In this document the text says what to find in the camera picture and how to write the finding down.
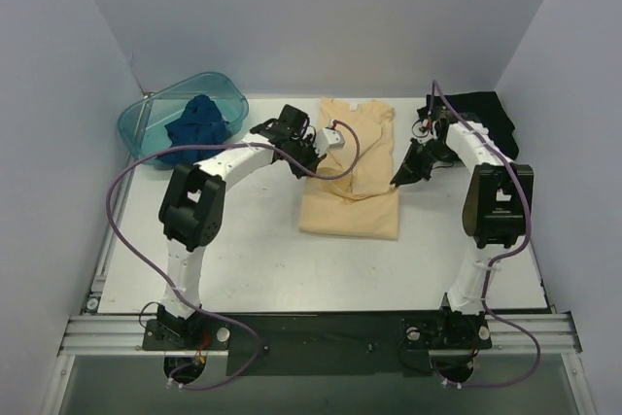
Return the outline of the beige t shirt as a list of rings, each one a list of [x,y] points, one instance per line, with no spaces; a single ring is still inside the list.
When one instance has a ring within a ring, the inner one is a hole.
[[[323,235],[383,240],[398,238],[398,191],[394,176],[394,108],[379,100],[356,106],[334,98],[320,100],[318,124],[334,120],[345,145],[331,151],[317,172],[338,175],[359,155],[353,171],[334,181],[311,178],[303,192],[298,228]]]

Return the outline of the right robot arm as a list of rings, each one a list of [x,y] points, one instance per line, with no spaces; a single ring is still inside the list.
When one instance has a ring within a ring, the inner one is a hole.
[[[531,233],[534,171],[506,156],[489,129],[473,114],[459,114],[443,105],[427,112],[422,134],[411,139],[394,187],[428,181],[436,166],[459,161],[470,180],[462,210],[462,226],[470,238],[458,277],[446,293],[449,312],[433,323],[445,346],[468,335],[463,315],[485,311],[483,303],[503,259],[526,249]]]

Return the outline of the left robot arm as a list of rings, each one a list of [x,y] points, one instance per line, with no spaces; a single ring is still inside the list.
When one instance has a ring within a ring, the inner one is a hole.
[[[332,128],[306,132],[308,116],[287,105],[276,119],[252,127],[235,148],[195,163],[180,163],[172,173],[158,218],[167,240],[166,275],[171,280],[156,312],[165,337],[179,349],[199,338],[199,282],[205,249],[219,233],[225,193],[253,172],[291,156],[292,173],[314,172],[332,144],[342,137]]]

